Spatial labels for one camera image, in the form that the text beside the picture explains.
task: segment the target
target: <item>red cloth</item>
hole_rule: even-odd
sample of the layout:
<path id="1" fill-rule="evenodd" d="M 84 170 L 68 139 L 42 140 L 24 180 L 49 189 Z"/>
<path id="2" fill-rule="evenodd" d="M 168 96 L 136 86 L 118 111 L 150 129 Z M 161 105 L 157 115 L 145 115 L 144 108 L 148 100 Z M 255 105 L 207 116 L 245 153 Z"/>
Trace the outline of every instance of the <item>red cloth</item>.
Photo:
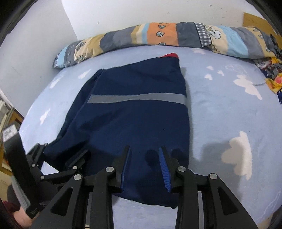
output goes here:
<path id="1" fill-rule="evenodd" d="M 177 59 L 179 59 L 178 55 L 174 52 L 170 53 L 170 54 L 166 54 L 164 56 L 161 56 L 161 57 L 176 57 Z"/>
<path id="2" fill-rule="evenodd" d="M 5 206 L 5 208 L 7 209 L 7 211 L 9 212 L 10 215 L 12 215 L 13 212 L 19 211 L 18 206 L 8 202 L 8 201 L 3 201 L 3 204 Z"/>

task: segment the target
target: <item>bed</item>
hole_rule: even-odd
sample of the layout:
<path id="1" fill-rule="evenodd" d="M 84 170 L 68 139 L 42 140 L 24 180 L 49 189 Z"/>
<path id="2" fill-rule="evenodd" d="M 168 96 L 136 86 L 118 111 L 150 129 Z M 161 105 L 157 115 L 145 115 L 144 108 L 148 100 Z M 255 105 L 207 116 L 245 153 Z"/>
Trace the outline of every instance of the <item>bed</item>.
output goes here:
<path id="1" fill-rule="evenodd" d="M 189 169 L 202 175 L 218 174 L 260 224 L 282 205 L 277 123 L 282 107 L 251 60 L 205 48 L 159 45 L 111 51 L 64 68 L 34 101 L 21 125 L 25 151 L 37 142 L 56 139 L 76 95 L 97 70 L 172 52 L 179 56 L 186 82 Z M 47 163 L 41 171 L 57 172 Z M 177 209 L 113 200 L 115 228 L 174 228 L 176 214 Z"/>

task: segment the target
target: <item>label sticker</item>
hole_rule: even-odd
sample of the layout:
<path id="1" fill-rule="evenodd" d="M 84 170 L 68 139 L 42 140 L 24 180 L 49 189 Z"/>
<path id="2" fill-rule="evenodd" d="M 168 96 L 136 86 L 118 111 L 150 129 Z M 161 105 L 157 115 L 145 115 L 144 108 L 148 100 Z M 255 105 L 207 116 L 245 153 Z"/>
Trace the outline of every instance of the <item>label sticker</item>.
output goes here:
<path id="1" fill-rule="evenodd" d="M 17 128 L 12 125 L 3 131 L 3 142 L 8 141 L 10 138 L 17 134 Z"/>

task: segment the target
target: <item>wooden shelf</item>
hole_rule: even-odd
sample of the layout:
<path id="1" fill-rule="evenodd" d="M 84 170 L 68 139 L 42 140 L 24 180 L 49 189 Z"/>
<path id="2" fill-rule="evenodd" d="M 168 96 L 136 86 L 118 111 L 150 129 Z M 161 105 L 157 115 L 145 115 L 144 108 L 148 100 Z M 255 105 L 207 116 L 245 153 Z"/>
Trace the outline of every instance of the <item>wooden shelf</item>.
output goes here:
<path id="1" fill-rule="evenodd" d="M 5 120 L 4 128 L 12 123 L 15 123 L 18 127 L 22 124 L 23 117 L 17 113 L 17 111 L 12 108 L 7 114 L 7 118 Z M 1 138 L 0 138 L 0 171 L 11 176 L 12 170 L 10 169 L 8 163 L 5 161 L 4 157 L 4 144 L 2 142 L 2 131 L 1 130 Z"/>
<path id="2" fill-rule="evenodd" d="M 265 32 L 267 35 L 272 34 L 276 38 L 279 48 L 282 48 L 282 37 L 274 32 L 273 28 L 267 22 L 267 20 L 254 16 L 252 14 L 244 13 L 243 26 L 255 26 Z"/>

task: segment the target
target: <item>orange fabric patch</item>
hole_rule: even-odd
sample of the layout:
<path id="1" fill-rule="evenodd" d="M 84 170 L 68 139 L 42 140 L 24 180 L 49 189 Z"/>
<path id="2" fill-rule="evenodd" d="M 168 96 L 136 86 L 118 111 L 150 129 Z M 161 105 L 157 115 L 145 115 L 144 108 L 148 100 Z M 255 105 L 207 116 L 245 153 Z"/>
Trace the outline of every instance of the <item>orange fabric patch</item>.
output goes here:
<path id="1" fill-rule="evenodd" d="M 282 88 L 282 84 L 276 83 L 272 79 L 265 78 L 265 82 L 270 90 L 272 90 L 274 93 L 277 93 Z"/>
<path id="2" fill-rule="evenodd" d="M 148 45 L 178 46 L 176 23 L 150 23 L 147 31 Z"/>

